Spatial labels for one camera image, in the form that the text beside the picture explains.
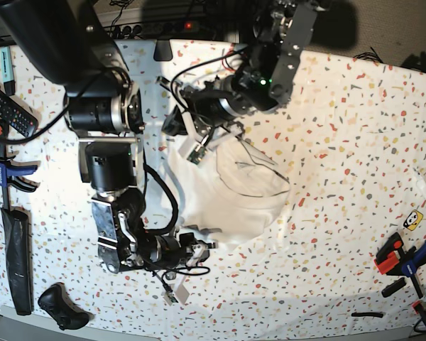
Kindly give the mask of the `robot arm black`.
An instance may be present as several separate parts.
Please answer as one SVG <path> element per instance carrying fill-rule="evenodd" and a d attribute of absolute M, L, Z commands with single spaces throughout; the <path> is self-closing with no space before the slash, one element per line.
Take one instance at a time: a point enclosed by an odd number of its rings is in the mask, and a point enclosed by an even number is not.
<path fill-rule="evenodd" d="M 241 135 L 236 120 L 252 111 L 272 113 L 287 104 L 303 49 L 310 43 L 320 11 L 330 1 L 268 1 L 256 19 L 255 41 L 233 49 L 217 60 L 236 58 L 239 65 L 227 77 L 216 77 L 195 89 L 179 81 L 192 71 L 188 67 L 171 80 L 158 78 L 177 102 L 165 118 L 162 131 L 168 136 L 188 135 L 194 146 L 187 159 L 198 164 L 216 143 L 214 135 L 223 128 L 228 135 Z"/>
<path fill-rule="evenodd" d="M 146 229 L 138 174 L 159 175 L 147 165 L 140 140 L 145 126 L 141 93 L 124 58 L 104 30 L 91 1 L 0 1 L 0 19 L 49 81 L 65 88 L 61 117 L 79 140 L 81 178 L 95 191 L 92 214 L 98 253 L 112 273 L 162 271 L 169 303 L 185 303 L 188 276 L 201 276 L 210 245 L 178 234 L 178 204 L 172 193 L 169 223 Z"/>

